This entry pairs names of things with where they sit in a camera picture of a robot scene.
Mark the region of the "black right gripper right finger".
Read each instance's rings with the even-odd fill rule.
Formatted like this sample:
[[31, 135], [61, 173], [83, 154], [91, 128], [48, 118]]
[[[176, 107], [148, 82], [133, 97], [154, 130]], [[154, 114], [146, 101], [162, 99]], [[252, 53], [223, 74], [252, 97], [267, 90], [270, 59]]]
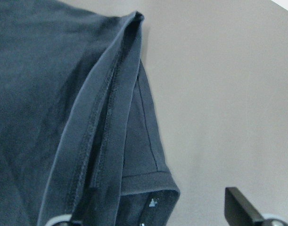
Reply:
[[261, 226], [265, 221], [236, 187], [225, 188], [225, 219], [230, 226]]

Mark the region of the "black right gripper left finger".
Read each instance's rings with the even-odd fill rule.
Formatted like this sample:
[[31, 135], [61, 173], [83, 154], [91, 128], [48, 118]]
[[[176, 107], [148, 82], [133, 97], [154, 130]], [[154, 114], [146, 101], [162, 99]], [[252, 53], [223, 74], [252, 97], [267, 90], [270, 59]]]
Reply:
[[73, 213], [69, 224], [71, 226], [84, 226], [84, 214], [83, 213]]

